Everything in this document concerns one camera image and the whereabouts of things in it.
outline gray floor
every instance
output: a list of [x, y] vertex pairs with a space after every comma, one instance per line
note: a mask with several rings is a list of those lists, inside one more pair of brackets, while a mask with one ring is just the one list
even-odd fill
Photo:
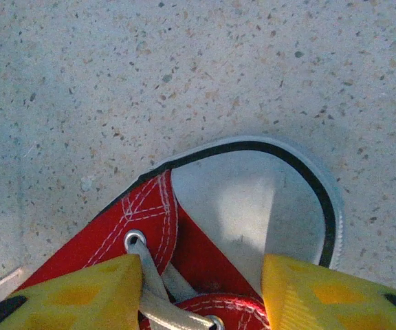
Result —
[[396, 0], [0, 1], [0, 278], [153, 162], [244, 133], [324, 160], [341, 270], [396, 287]]

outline shoe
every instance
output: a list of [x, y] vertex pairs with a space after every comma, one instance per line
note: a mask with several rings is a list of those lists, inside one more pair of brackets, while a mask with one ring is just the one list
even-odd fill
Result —
[[244, 136], [206, 144], [140, 175], [19, 289], [126, 254], [125, 238], [140, 239], [164, 280], [192, 288], [168, 289], [179, 307], [212, 314], [226, 329], [267, 329], [265, 254], [338, 266], [344, 212], [334, 183], [293, 142]]

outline white shoelace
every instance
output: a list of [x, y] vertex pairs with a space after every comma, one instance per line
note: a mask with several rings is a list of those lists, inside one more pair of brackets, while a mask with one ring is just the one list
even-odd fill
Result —
[[149, 319], [152, 330], [218, 329], [210, 318], [184, 311], [169, 301], [165, 286], [177, 301], [197, 296], [197, 292], [171, 264], [160, 276], [151, 253], [140, 239], [125, 246], [128, 253], [138, 254], [142, 262], [143, 287], [139, 310]]

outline white stitching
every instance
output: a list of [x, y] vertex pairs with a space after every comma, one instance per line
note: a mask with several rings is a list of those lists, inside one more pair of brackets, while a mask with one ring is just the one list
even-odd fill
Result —
[[222, 303], [225, 305], [211, 305], [207, 307], [201, 307], [198, 309], [194, 309], [193, 312], [201, 311], [201, 310], [206, 310], [206, 309], [236, 309], [237, 311], [246, 311], [249, 314], [252, 314], [257, 320], [261, 321], [262, 325], [266, 328], [269, 329], [270, 326], [263, 321], [263, 319], [267, 319], [267, 315], [264, 313], [259, 312], [257, 309], [250, 307], [250, 306], [245, 306], [243, 304], [240, 304], [238, 302], [231, 302], [231, 301], [224, 301], [224, 300], [208, 300], [208, 301], [201, 301], [198, 302], [197, 304], [191, 305], [190, 308], [198, 307], [200, 305], [204, 305], [206, 303]]
[[242, 329], [242, 323], [244, 322], [245, 313], [242, 313], [241, 319], [238, 322], [238, 330]]
[[140, 217], [140, 218], [135, 218], [135, 219], [129, 219], [129, 222], [134, 222], [134, 221], [137, 221], [137, 220], [143, 220], [143, 219], [158, 217], [159, 215], [163, 215], [163, 214], [164, 214], [164, 212], [157, 213], [157, 214], [146, 215], [145, 217]]
[[141, 211], [137, 211], [137, 212], [128, 212], [126, 213], [126, 215], [136, 215], [137, 213], [143, 213], [143, 212], [148, 212], [148, 211], [154, 211], [154, 210], [158, 210], [159, 208], [163, 208], [163, 205], [161, 206], [157, 206], [156, 208], [147, 208], [146, 210], [141, 210]]
[[[210, 306], [200, 307], [198, 309], [194, 308], [194, 307], [199, 307], [200, 305], [209, 304], [209, 303], [210, 304], [223, 303], [225, 305], [210, 305]], [[244, 324], [244, 329], [247, 329], [247, 325], [248, 325], [248, 323], [250, 323], [252, 316], [254, 316], [263, 325], [263, 328], [261, 330], [270, 330], [271, 329], [270, 326], [268, 325], [268, 319], [267, 319], [266, 314], [259, 312], [258, 310], [256, 310], [253, 307], [245, 306], [240, 303], [224, 301], [224, 300], [207, 300], [207, 301], [201, 301], [196, 304], [188, 306], [188, 310], [190, 310], [193, 313], [196, 313], [198, 311], [208, 310], [208, 309], [236, 309], [237, 311], [247, 312], [247, 313], [249, 313], [250, 317], [248, 318], [247, 322]], [[151, 328], [151, 326], [147, 325], [145, 328], [143, 328], [143, 330], [149, 330], [150, 328]]]
[[[106, 237], [106, 239], [102, 242], [101, 246], [97, 249], [97, 251], [91, 256], [91, 258], [88, 260], [88, 262], [85, 264], [85, 266], [83, 266], [83, 268], [87, 267], [90, 262], [93, 260], [93, 258], [97, 255], [97, 253], [99, 253], [99, 251], [101, 251], [101, 249], [105, 246], [106, 242], [108, 241], [108, 239], [111, 237], [111, 235], [117, 230], [118, 226], [123, 222], [123, 219], [126, 219], [126, 223], [131, 222], [131, 221], [135, 221], [135, 220], [139, 220], [139, 219], [130, 219], [127, 217], [127, 211], [130, 210], [133, 206], [133, 204], [135, 203], [135, 201], [140, 197], [140, 195], [147, 189], [147, 187], [155, 181], [155, 178], [152, 178], [151, 180], [149, 180], [141, 189], [141, 191], [135, 196], [135, 198], [133, 199], [133, 201], [131, 203], [129, 203], [129, 194], [122, 199], [122, 211], [124, 213], [124, 215], [120, 218], [119, 222], [116, 223], [116, 225], [114, 226], [114, 229], [108, 234], [108, 236]], [[154, 182], [154, 184], [149, 188], [148, 192], [145, 194], [145, 196], [143, 196], [139, 206], [142, 205], [143, 201], [149, 196], [149, 194], [151, 193], [151, 191], [154, 189], [154, 187], [157, 185], [157, 182]], [[125, 211], [125, 203], [128, 202], [129, 206], [127, 207], [126, 211]], [[96, 264], [104, 255], [105, 253], [107, 253], [109, 251], [109, 249], [111, 248], [111, 246], [116, 242], [118, 236], [120, 236], [120, 234], [122, 233], [125, 225], [120, 229], [119, 233], [114, 237], [113, 242], [111, 244], [109, 244], [109, 246], [107, 247], [106, 251], [103, 252], [94, 262], [93, 264]]]
[[[160, 253], [160, 250], [164, 248], [162, 252], [162, 256], [160, 258], [160, 263], [162, 263], [163, 258], [166, 255], [167, 248], [169, 246], [170, 240], [171, 240], [171, 206], [169, 204], [169, 195], [168, 195], [168, 190], [167, 190], [167, 184], [166, 184], [166, 172], [162, 175], [160, 179], [160, 185], [159, 185], [159, 190], [160, 190], [160, 199], [162, 200], [162, 203], [165, 207], [165, 212], [166, 216], [163, 219], [163, 228], [162, 228], [162, 240], [161, 243], [158, 247], [157, 254], [155, 255], [154, 259], [157, 259], [158, 254]], [[164, 226], [166, 225], [167, 222], [167, 241], [164, 243], [165, 239], [165, 232], [164, 232]]]

